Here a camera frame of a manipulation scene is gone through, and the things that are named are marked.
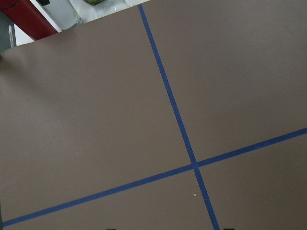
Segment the white bottle black cap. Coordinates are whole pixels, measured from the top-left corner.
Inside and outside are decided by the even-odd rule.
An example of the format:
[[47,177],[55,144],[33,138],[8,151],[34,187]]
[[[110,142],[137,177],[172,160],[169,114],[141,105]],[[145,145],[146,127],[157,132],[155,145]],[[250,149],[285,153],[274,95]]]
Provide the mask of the white bottle black cap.
[[83,20],[69,0],[37,0],[36,2],[61,30],[83,24]]

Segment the green cloth pouch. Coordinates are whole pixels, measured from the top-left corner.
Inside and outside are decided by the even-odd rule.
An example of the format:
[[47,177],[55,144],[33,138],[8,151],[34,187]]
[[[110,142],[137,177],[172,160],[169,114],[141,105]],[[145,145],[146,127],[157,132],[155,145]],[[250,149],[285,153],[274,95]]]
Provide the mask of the green cloth pouch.
[[103,2],[104,0],[84,0],[85,3],[91,5],[91,6],[95,6],[101,2]]

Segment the red cylinder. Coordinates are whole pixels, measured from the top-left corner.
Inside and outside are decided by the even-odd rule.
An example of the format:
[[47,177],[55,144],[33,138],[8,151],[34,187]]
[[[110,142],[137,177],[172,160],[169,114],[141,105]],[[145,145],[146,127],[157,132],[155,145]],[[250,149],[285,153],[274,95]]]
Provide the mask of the red cylinder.
[[0,11],[35,41],[58,33],[29,0],[1,0]]

